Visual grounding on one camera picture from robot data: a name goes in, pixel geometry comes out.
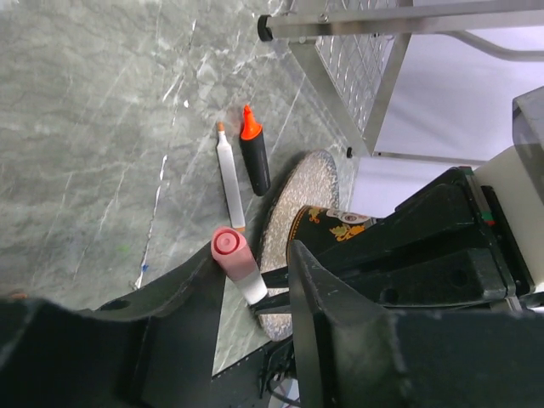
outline pink marker cap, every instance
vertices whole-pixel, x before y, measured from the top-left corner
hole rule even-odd
[[[244,235],[229,227],[217,228],[212,236],[212,256],[249,304],[258,302],[268,294]]]

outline marble floor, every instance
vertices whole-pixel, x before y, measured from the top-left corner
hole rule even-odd
[[[0,0],[0,294],[92,309],[185,261],[229,223],[214,125],[235,141],[246,103],[271,177],[326,149],[347,208],[357,161],[287,45],[258,40],[289,7]],[[251,238],[267,201],[233,146]],[[266,341],[227,284],[215,371]]]

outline black rubber foot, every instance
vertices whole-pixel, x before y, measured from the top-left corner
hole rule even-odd
[[[267,43],[269,41],[272,41],[274,38],[272,37],[272,31],[266,26],[266,22],[269,19],[269,15],[261,15],[258,18],[257,22],[257,33],[258,37],[261,39],[262,42]]]

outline black machine part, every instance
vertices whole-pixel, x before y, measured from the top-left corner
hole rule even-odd
[[[308,408],[541,406],[544,316],[459,310],[534,287],[492,191],[484,214],[467,175],[451,169],[346,245],[292,242],[270,281],[287,280],[276,306],[292,313],[293,336],[213,377],[224,273],[209,244],[96,311],[0,301],[1,401],[265,408],[293,377]]]

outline metal rod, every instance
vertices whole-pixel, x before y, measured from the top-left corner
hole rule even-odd
[[[399,34],[395,36],[391,53],[385,65],[382,80],[378,86],[376,98],[372,104],[368,122],[363,131],[363,141],[370,156],[372,156],[376,149],[377,139],[382,131],[383,121],[388,111],[389,102],[391,102],[394,86],[399,78],[400,68],[405,59],[410,39],[411,34]]]
[[[272,297],[265,297],[260,302],[252,304],[249,309],[255,315],[284,315],[291,313],[289,292],[283,292]]]
[[[542,62],[544,61],[544,50],[517,50],[500,47],[493,42],[484,40],[482,37],[475,36],[474,34],[466,31],[448,31],[441,32],[439,34],[455,38],[472,48],[476,48],[482,53],[488,54],[499,60],[512,61],[512,62]]]
[[[425,34],[482,28],[544,26],[544,0],[495,0],[434,6],[269,17],[273,38],[349,34]]]
[[[494,312],[521,312],[524,309],[519,299],[515,296],[491,303],[490,308]]]
[[[470,166],[470,167],[479,167],[487,163],[487,161],[485,160],[462,159],[460,157],[410,155],[408,153],[391,153],[388,151],[374,151],[372,156],[387,158],[387,159],[412,160],[415,162],[444,163],[444,164],[451,164],[454,166],[464,165],[464,166]]]

